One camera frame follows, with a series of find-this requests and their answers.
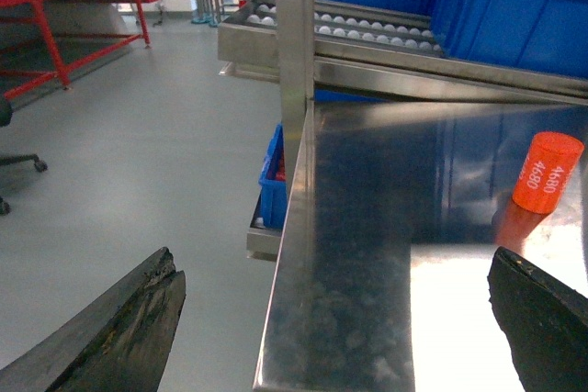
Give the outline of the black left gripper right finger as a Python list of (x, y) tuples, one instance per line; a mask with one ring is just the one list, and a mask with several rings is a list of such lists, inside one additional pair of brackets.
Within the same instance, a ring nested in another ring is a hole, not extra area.
[(500, 247), (488, 274), (492, 313), (526, 391), (587, 389), (587, 298)]

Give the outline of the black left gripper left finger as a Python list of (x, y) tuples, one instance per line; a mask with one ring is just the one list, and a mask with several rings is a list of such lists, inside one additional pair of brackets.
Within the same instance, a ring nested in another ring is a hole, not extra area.
[(4, 391), (155, 391), (186, 298), (163, 247), (1, 370)]

